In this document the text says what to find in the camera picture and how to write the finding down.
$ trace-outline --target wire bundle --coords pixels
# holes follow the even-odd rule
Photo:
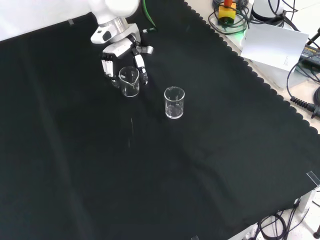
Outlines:
[[[289,233],[295,229],[296,227],[298,227],[303,221],[304,219],[306,218],[308,212],[309,212],[309,209],[307,210],[307,212],[305,213],[305,215],[303,216],[303,218],[301,219],[301,221],[296,225],[294,226],[293,228],[291,228],[291,224],[292,224],[292,221],[293,221],[293,218],[294,218],[294,215],[296,213],[296,210],[299,206],[299,203],[300,203],[300,200],[301,198],[297,201],[297,203],[295,203],[293,205],[293,209],[291,210],[291,213],[290,213],[290,216],[289,216],[289,219],[288,219],[288,223],[286,224],[284,218],[282,217],[282,214],[284,213],[284,211],[281,212],[281,214],[278,214],[278,213],[275,213],[273,215],[270,215],[270,216],[267,216],[266,218],[264,218],[263,220],[261,220],[259,223],[258,223],[258,228],[255,232],[255,235],[254,237],[251,238],[251,240],[256,240],[257,239],[257,236],[258,234],[261,232],[262,233],[262,236],[266,239],[266,240],[280,240],[280,239],[284,239],[284,240],[287,240],[288,239],[288,236],[289,236]],[[266,221],[268,218],[274,216],[275,217],[275,220],[272,221],[271,223],[265,225],[265,226],[262,226],[263,222]],[[278,235],[278,227],[277,227],[277,221],[280,220],[281,224],[282,224],[282,232],[280,235]],[[270,226],[271,224],[274,224],[275,223],[275,234],[276,236],[268,236],[266,235],[266,233],[263,231],[264,228]]]
[[[296,4],[296,0],[293,1],[293,7],[291,7],[290,5],[288,5],[286,2],[285,4],[287,4],[288,6],[290,6],[292,8],[292,11],[285,11],[284,13],[281,13],[281,14],[277,14],[277,11],[279,9],[279,6],[280,6],[280,0],[278,0],[277,2],[277,6],[276,6],[276,9],[274,10],[272,8],[272,5],[271,5],[271,2],[270,0],[268,0],[268,4],[270,6],[270,9],[272,11],[272,13],[274,14],[275,17],[272,17],[270,18],[269,20],[267,21],[260,21],[258,19],[252,19],[250,16],[249,16],[249,8],[247,7],[248,5],[248,0],[239,0],[239,2],[237,3],[237,6],[236,8],[233,8],[233,7],[230,7],[230,6],[225,6],[224,5],[224,2],[221,1],[221,2],[218,2],[217,0],[213,0],[213,4],[214,5],[214,10],[213,10],[213,13],[211,13],[208,17],[208,22],[209,24],[211,25],[211,27],[217,31],[218,33],[220,34],[224,34],[224,35],[234,35],[234,34],[238,34],[238,33],[243,33],[246,28],[247,28],[247,25],[248,24],[272,24],[274,23],[275,21],[282,21],[280,27],[283,27],[284,23],[285,23],[285,14],[286,13],[292,13],[292,17],[291,19],[294,17],[294,13],[298,12],[297,9],[295,9],[295,4]],[[232,10],[235,10],[235,14],[237,16],[240,16],[241,19],[236,22],[236,23],[225,23],[223,21],[221,21],[218,16],[217,16],[217,12],[219,10],[219,6],[224,6],[225,8],[227,9],[232,9]],[[217,21],[220,23],[220,25],[226,30],[226,28],[240,28],[243,26],[243,28],[241,30],[237,30],[237,31],[233,31],[233,32],[223,32],[221,31],[221,29],[217,28],[212,22],[211,22],[211,17],[212,16],[215,16]]]

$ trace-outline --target white paper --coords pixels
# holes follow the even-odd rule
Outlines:
[[[269,24],[250,24],[241,57],[290,71],[299,61],[308,36]]]

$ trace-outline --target table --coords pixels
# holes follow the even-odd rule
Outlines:
[[[212,1],[211,0],[187,0],[186,1],[188,3],[189,6],[191,6],[191,8],[193,10],[195,10],[197,13],[200,14],[200,16],[208,23],[208,16],[213,12],[213,8],[212,8]],[[317,19],[317,9],[320,9],[320,3],[318,3],[317,1],[314,2],[308,2],[307,5],[305,5],[306,2],[302,2],[302,1],[296,1],[296,8],[299,9],[300,11],[295,13],[295,17],[293,19],[293,22],[299,26],[298,28],[305,32],[305,33],[309,33],[310,36],[313,36],[314,34],[316,34],[317,29],[319,28],[317,26],[317,21],[311,21],[311,24],[309,24],[309,21],[306,22],[306,19]],[[241,38],[239,38],[239,35],[228,35],[225,36],[223,34],[219,34],[221,38],[223,38],[224,41],[227,42],[228,46],[230,46],[232,48],[233,51],[237,52],[239,55],[241,54]],[[287,92],[286,89],[280,88],[279,86],[277,86],[274,81],[272,80],[273,78],[279,78],[279,76],[281,78],[285,78],[286,77],[286,73],[282,74],[281,71],[279,71],[278,69],[274,68],[274,67],[269,67],[266,66],[265,64],[261,64],[258,62],[253,62],[250,59],[246,59],[246,61],[248,61],[249,66],[252,67],[252,69],[258,73],[258,75],[260,77],[262,77],[264,79],[264,81],[266,83],[268,83],[273,89],[275,89],[277,91],[278,94],[280,94],[281,96],[283,96],[283,98],[290,102],[290,96]],[[295,73],[295,80],[300,83],[292,88],[290,88],[290,91],[292,92],[292,94],[294,96],[296,96],[299,99],[302,99],[304,101],[307,101],[309,103],[313,103],[313,94],[314,92],[318,89],[319,85],[317,83],[315,83],[314,81],[301,76],[298,72]],[[298,113],[300,113],[303,116],[303,119],[305,119],[306,121],[309,122],[310,126],[316,128],[318,130],[318,133],[320,133],[320,121],[319,119],[311,119],[311,113],[305,111],[303,108],[295,105],[295,104],[291,104],[291,106],[293,106],[296,111]],[[299,210],[301,213],[305,213],[306,210],[309,208],[310,204],[312,204],[312,200],[315,197],[316,194],[316,189],[315,188],[313,191],[307,193],[306,195],[304,195],[302,197],[301,200],[301,204],[299,206]],[[235,235],[234,237],[232,237],[232,240],[240,240],[242,239],[251,229],[253,228],[253,226],[248,227],[247,229],[245,229],[243,232],[240,232],[239,234]]]
[[[105,82],[90,15],[1,43],[4,238],[225,240],[312,189],[315,131],[182,1],[148,9],[160,31],[134,99]],[[186,93],[176,121],[171,85]]]

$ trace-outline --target green cable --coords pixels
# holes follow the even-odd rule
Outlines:
[[[146,0],[142,0],[142,7],[143,7],[143,11],[144,11],[144,14],[145,14],[146,18],[149,20],[150,23],[152,23],[154,28],[157,28],[155,23],[154,23],[154,21],[152,20],[152,18],[150,17],[150,15],[148,13],[148,10],[147,10],[147,7],[146,7]]]

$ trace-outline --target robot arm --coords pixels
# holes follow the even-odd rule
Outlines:
[[[91,37],[91,42],[104,44],[128,29],[129,25],[125,18],[135,13],[140,0],[88,0],[88,3],[99,24]]]
[[[105,76],[118,87],[113,58],[120,58],[131,52],[140,72],[140,81],[147,84],[148,76],[140,53],[152,54],[153,47],[138,46],[137,43],[141,42],[138,26],[135,23],[128,24],[126,21],[127,17],[136,12],[140,0],[88,0],[88,3],[99,24],[91,41],[94,44],[104,44],[108,41],[113,43],[103,50],[101,62]]]
[[[140,0],[88,0],[88,3],[101,26],[117,17],[130,17],[136,12]]]

